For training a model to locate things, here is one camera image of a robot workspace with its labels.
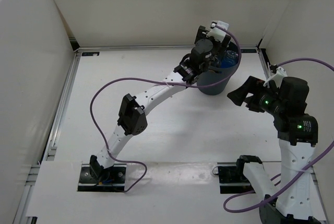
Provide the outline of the blue label plastic bottle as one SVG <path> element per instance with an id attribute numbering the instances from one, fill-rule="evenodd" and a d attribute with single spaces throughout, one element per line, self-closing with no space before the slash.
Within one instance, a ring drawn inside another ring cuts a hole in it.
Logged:
<path id="1" fill-rule="evenodd" d="M 221 60 L 220 68 L 230 68 L 238 63 L 238 53 L 232 50 L 226 50 Z"/>

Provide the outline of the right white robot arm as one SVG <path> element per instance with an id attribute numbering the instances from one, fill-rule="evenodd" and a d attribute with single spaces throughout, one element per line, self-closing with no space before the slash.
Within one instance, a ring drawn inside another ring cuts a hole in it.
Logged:
<path id="1" fill-rule="evenodd" d="M 284 77 L 279 87 L 250 76 L 238 89 L 228 93 L 237 106 L 273 116 L 281 152 L 280 185 L 276 188 L 257 156 L 241 155 L 234 175 L 249 181 L 260 199 L 262 223 L 318 223 L 311 208 L 311 175 L 306 166 L 312 161 L 318 143 L 318 122 L 305 113 L 309 93 L 307 81 Z"/>

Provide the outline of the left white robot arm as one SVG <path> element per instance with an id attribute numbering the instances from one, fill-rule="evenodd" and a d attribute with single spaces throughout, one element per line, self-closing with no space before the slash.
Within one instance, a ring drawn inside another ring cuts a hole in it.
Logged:
<path id="1" fill-rule="evenodd" d="M 162 82 L 138 95 L 123 96 L 112 136 L 97 155 L 90 157 L 90 173 L 98 182 L 109 178 L 109 168 L 127 142 L 147 128 L 148 114 L 169 97 L 195 84 L 199 76 L 208 71 L 216 56 L 230 43 L 231 37 L 226 33 L 228 27 L 229 24 L 222 21 L 212 22 L 210 28 L 200 26 L 191 52 Z"/>

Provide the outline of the dark blue waste bin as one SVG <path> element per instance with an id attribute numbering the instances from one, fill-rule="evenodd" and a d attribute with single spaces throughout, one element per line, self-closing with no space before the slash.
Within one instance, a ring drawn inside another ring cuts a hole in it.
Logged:
<path id="1" fill-rule="evenodd" d="M 232 50 L 238 53 L 237 46 L 233 42 L 229 43 L 226 50 Z M 237 68 L 237 64 L 230 68 L 210 66 L 207 72 L 199 76 L 196 85 L 199 86 L 199 90 L 206 95 L 218 95 L 225 89 L 231 75 L 233 75 Z"/>

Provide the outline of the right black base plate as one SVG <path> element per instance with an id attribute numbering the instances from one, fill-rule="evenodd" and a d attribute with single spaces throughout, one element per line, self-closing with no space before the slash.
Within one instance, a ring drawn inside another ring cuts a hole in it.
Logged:
<path id="1" fill-rule="evenodd" d="M 212 175 L 219 179 L 220 194 L 240 194 L 253 190 L 248 179 L 237 173 L 236 166 L 215 166 Z"/>

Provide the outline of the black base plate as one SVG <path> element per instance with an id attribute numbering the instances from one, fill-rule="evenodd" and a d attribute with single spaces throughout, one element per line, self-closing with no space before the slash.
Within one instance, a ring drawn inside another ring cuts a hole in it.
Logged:
<path id="1" fill-rule="evenodd" d="M 90 173 L 88 164 L 81 166 L 78 192 L 122 192 L 125 190 L 126 164 L 117 163 L 106 172 L 102 172 L 99 178 L 95 178 Z"/>
<path id="2" fill-rule="evenodd" d="M 220 194 L 240 194 L 253 190 L 248 179 L 237 173 L 236 166 L 215 166 L 212 175 L 219 179 Z"/>

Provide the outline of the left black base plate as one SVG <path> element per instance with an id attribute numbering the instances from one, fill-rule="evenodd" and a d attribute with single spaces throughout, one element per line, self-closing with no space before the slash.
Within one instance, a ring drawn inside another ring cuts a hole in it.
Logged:
<path id="1" fill-rule="evenodd" d="M 126 164 L 117 163 L 106 172 L 102 172 L 99 178 L 95 178 L 90 173 L 88 164 L 81 166 L 78 192 L 122 192 L 125 190 Z"/>

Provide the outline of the left aluminium frame rail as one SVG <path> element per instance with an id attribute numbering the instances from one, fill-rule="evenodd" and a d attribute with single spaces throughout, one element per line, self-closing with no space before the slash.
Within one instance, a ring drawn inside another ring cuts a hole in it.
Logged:
<path id="1" fill-rule="evenodd" d="M 65 119 L 66 110 L 68 107 L 68 103 L 70 100 L 70 94 L 73 88 L 73 84 L 75 81 L 75 76 L 78 68 L 78 64 L 80 61 L 80 56 L 78 55 L 78 50 L 74 51 L 74 57 L 71 62 L 70 68 L 68 70 L 66 80 L 63 86 L 62 94 L 58 103 L 57 111 L 55 113 L 55 117 L 49 132 L 49 136 L 47 138 L 47 142 L 43 151 L 43 155 L 39 164 L 42 161 L 47 161 L 49 157 L 55 157 L 55 153 L 57 150 L 58 139 L 61 135 L 62 124 Z"/>

